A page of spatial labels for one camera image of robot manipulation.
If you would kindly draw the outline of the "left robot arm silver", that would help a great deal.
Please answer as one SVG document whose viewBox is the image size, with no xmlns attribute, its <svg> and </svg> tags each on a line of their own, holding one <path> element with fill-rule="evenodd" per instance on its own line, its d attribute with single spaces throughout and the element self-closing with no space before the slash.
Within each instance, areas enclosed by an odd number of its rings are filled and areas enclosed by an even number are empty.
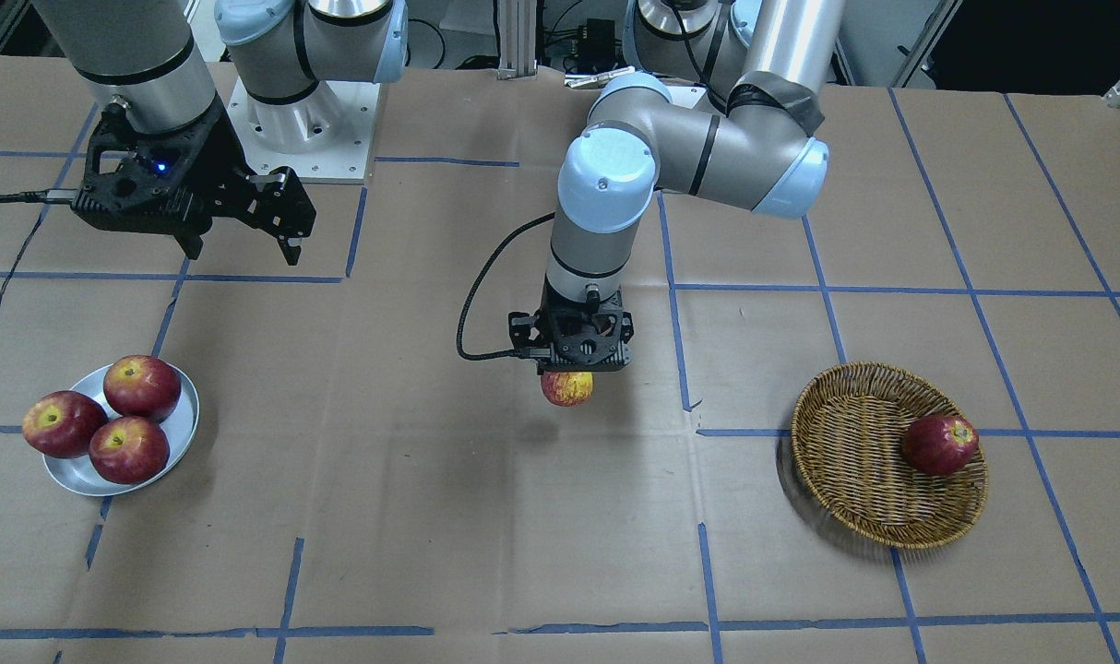
<svg viewBox="0 0 1120 664">
<path fill-rule="evenodd" d="M 632 1 L 633 71 L 608 81 L 557 176 L 542 303 L 511 314 L 512 358 L 540 373 L 622 370 L 622 277 L 652 195 L 797 219 L 829 150 L 816 137 L 841 1 Z"/>
</svg>

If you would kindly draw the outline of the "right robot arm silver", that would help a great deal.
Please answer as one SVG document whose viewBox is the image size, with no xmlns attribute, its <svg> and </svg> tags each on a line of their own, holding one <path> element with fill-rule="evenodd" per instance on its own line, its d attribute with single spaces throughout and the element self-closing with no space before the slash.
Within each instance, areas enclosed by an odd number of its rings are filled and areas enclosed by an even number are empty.
<svg viewBox="0 0 1120 664">
<path fill-rule="evenodd" d="M 100 231 L 171 236 L 200 256 L 215 218 L 274 239 L 297 264 L 316 208 L 291 163 L 254 165 L 176 1 L 38 1 L 101 116 L 66 200 Z M 218 1 L 213 15 L 246 92 L 246 131 L 274 155 L 348 135 L 332 84 L 400 80 L 404 1 Z"/>
</svg>

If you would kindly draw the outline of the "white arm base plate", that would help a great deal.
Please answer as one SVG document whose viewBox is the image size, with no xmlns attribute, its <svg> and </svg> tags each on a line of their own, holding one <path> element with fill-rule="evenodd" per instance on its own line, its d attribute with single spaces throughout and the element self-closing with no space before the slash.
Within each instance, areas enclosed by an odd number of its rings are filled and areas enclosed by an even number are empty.
<svg viewBox="0 0 1120 664">
<path fill-rule="evenodd" d="M 304 184 L 364 184 L 384 91 L 370 81 L 320 81 L 310 96 L 272 105 L 236 80 L 228 115 L 256 172 L 289 167 Z"/>
</svg>

